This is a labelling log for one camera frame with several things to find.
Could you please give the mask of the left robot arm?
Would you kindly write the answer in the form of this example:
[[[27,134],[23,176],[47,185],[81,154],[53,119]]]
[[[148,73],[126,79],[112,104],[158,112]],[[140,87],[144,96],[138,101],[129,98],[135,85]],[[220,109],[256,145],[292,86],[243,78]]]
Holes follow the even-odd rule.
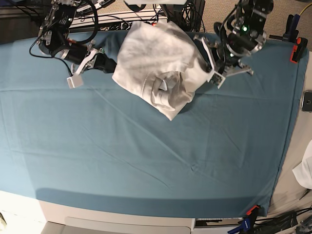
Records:
[[[264,46],[264,26],[272,10],[272,0],[240,0],[223,22],[214,23],[219,40],[211,42],[206,37],[196,36],[208,55],[208,71],[225,77],[235,67],[246,68],[240,60]]]

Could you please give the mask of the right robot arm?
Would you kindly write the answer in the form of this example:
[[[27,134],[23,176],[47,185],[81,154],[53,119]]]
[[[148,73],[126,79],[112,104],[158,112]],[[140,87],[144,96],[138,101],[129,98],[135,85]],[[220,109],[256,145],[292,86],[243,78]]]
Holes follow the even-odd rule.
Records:
[[[69,38],[70,26],[83,2],[92,9],[94,29],[87,39],[72,40]],[[61,61],[71,77],[74,71],[67,62],[78,65],[76,71],[79,74],[88,70],[112,74],[117,63],[109,58],[102,48],[94,47],[93,39],[98,31],[98,13],[91,0],[53,0],[49,14],[39,28],[38,37],[29,48],[29,54],[36,58]]]

